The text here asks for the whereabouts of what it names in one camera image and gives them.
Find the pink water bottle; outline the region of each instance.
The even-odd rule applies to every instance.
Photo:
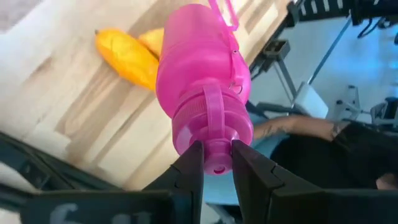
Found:
[[[156,93],[172,118],[173,144],[183,154],[196,140],[204,143],[205,172],[232,168],[231,141],[250,144],[253,127],[244,104],[251,89],[248,66],[232,31],[238,20],[226,1],[233,25],[227,26],[215,0],[188,4],[165,25]]]

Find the white cushion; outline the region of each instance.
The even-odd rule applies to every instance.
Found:
[[[313,118],[326,118],[329,108],[318,93],[308,83],[301,83],[294,107]]]

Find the hand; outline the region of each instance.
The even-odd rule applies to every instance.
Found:
[[[254,139],[266,138],[275,134],[290,133],[296,123],[296,116],[274,118],[254,127]]]
[[[395,190],[398,189],[398,179],[394,174],[384,174],[376,181],[379,190]]]

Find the yellow object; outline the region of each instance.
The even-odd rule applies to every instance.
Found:
[[[159,61],[138,40],[123,31],[105,29],[96,32],[95,45],[121,77],[155,90]]]
[[[160,57],[162,51],[164,29],[154,29],[141,34],[138,40],[142,42],[149,50],[151,50],[156,56]]]

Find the bottle handle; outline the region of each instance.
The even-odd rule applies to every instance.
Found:
[[[208,133],[213,139],[222,139],[225,134],[224,99],[217,84],[205,85]]]
[[[232,6],[231,0],[225,0],[225,2],[226,2],[226,5],[227,5],[227,8],[228,8],[229,14],[231,16],[231,20],[232,20],[232,25],[228,26],[228,29],[229,29],[229,31],[233,32],[238,29],[239,21],[238,21],[238,18],[236,17],[236,13],[235,13],[234,7]],[[213,12],[224,21],[223,16],[221,15],[220,7],[218,7],[217,1],[209,0],[209,5],[210,5],[211,9],[213,10]]]

